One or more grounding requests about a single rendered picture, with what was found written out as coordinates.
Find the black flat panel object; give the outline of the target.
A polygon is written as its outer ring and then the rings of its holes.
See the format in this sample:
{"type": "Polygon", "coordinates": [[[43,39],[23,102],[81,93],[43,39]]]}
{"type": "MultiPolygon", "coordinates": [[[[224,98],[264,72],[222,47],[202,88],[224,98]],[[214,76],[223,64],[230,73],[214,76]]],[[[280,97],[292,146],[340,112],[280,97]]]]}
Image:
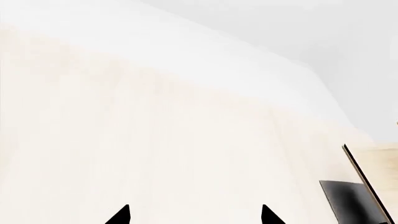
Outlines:
{"type": "Polygon", "coordinates": [[[320,181],[338,224],[398,224],[398,143],[342,149],[361,181],[320,181]]]}

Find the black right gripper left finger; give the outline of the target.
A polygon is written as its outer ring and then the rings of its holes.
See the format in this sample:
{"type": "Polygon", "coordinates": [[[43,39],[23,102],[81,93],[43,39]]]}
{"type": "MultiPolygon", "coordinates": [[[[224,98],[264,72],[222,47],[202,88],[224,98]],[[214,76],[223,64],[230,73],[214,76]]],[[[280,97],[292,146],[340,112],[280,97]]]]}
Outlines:
{"type": "Polygon", "coordinates": [[[105,224],[130,224],[130,208],[129,208],[129,205],[123,206],[123,208],[121,208],[105,224]]]}

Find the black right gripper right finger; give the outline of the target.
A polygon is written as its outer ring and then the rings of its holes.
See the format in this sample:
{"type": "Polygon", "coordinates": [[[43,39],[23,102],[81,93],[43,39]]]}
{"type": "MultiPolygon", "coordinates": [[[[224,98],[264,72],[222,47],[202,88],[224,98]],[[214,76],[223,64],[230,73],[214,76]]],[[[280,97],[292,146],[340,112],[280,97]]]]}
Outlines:
{"type": "Polygon", "coordinates": [[[262,224],[285,224],[267,205],[262,205],[261,221],[262,224]]]}

